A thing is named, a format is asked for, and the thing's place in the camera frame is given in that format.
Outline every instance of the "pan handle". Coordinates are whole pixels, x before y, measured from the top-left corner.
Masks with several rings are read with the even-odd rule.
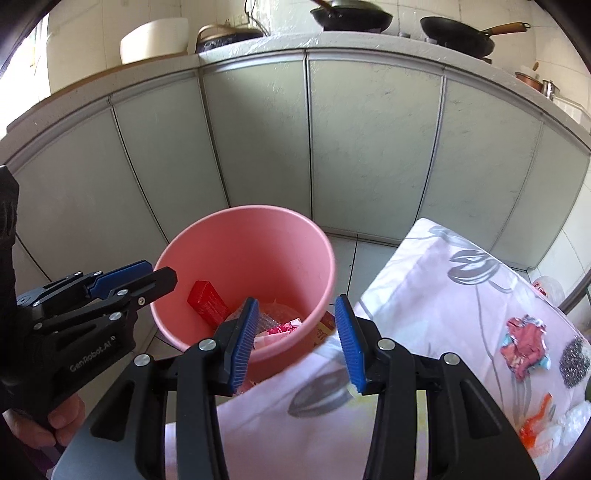
[[[496,27],[487,28],[486,30],[483,30],[482,33],[490,37],[491,35],[504,35],[506,33],[527,32],[530,28],[531,25],[529,23],[513,22],[507,23],[505,25],[497,25]]]
[[[335,18],[341,17],[339,11],[333,7],[330,3],[326,0],[312,0],[315,4],[317,4],[320,8],[324,8],[331,16]]]

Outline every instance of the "metal screw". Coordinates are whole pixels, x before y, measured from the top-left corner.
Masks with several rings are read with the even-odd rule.
[[[380,350],[394,350],[394,347],[396,346],[396,343],[394,343],[394,340],[390,339],[390,338],[380,338],[380,340],[378,340],[378,348]]]
[[[142,353],[141,355],[138,355],[137,357],[134,358],[134,363],[138,367],[144,367],[144,366],[148,365],[149,362],[150,362],[150,356],[146,355],[145,353]]]
[[[460,357],[458,357],[455,353],[446,353],[443,355],[443,361],[448,365],[457,365],[460,363]]]
[[[201,340],[199,342],[199,349],[203,350],[204,352],[209,352],[213,350],[217,346],[216,341],[213,338],[206,338],[205,340]]]

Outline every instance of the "human hand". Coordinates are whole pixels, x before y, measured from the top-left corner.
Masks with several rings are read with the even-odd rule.
[[[31,448],[40,449],[54,446],[56,440],[64,447],[67,446],[84,423],[85,410],[84,402],[77,393],[59,405],[47,416],[49,424],[56,430],[55,434],[14,410],[7,410],[2,415],[17,439]]]

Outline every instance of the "white wall tile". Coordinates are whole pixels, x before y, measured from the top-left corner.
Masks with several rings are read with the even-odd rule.
[[[538,72],[541,78],[552,80],[562,96],[581,105],[589,103],[589,79],[582,73],[545,61],[540,62]]]
[[[528,2],[531,8],[531,24],[535,27],[558,27],[554,18],[536,2]]]
[[[535,53],[539,61],[562,65],[590,76],[577,50],[559,27],[535,28]]]
[[[563,230],[581,264],[588,270],[591,267],[591,190],[586,185],[581,187]]]
[[[505,1],[460,0],[462,22],[478,30],[511,22],[511,10]]]
[[[566,295],[583,275],[583,267],[577,254],[562,230],[538,265],[538,270],[541,275],[548,275],[558,280]]]
[[[316,23],[310,10],[312,2],[291,4],[273,2],[272,15],[269,18],[269,29],[273,33],[319,33],[322,27]]]
[[[50,12],[49,28],[55,30],[61,25],[84,15],[99,5],[102,0],[61,0]]]
[[[530,4],[531,0],[506,0],[509,17],[512,22],[525,22],[533,25]]]
[[[400,32],[400,18],[398,16],[398,5],[394,0],[393,3],[390,2],[375,2],[379,5],[384,11],[388,12],[392,15],[392,23],[390,23],[389,27],[384,30],[382,33],[385,35],[398,35]]]
[[[216,20],[215,0],[181,0],[181,16],[189,19],[189,53],[195,53],[197,32]]]
[[[429,10],[423,10],[414,7],[398,6],[398,15],[400,18],[400,31],[407,33],[414,40],[424,41],[427,35],[421,28],[421,19],[423,17],[441,16]]]
[[[103,0],[102,12],[106,62],[111,68],[121,65],[121,39],[150,21],[150,3],[146,0]]]
[[[495,67],[510,74],[521,70],[525,65],[529,68],[535,63],[535,34],[532,30],[493,37],[495,49],[489,55]]]
[[[101,4],[56,25],[50,13],[47,35],[47,73],[52,93],[106,69]]]
[[[180,16],[180,0],[150,0],[150,21]]]
[[[579,332],[586,332],[591,327],[591,303],[589,297],[583,299],[567,315],[567,318],[578,328]]]
[[[398,5],[418,8],[442,17],[460,20],[460,4],[458,0],[398,0]]]

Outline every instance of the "frying pan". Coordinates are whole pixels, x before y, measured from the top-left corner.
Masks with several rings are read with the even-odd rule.
[[[392,23],[392,15],[376,4],[362,0],[312,0],[320,8],[310,11],[314,20],[330,30],[383,32]]]
[[[450,18],[423,17],[421,27],[429,38],[437,40],[438,45],[481,59],[495,49],[492,35],[526,32],[531,25],[513,22],[480,31]]]

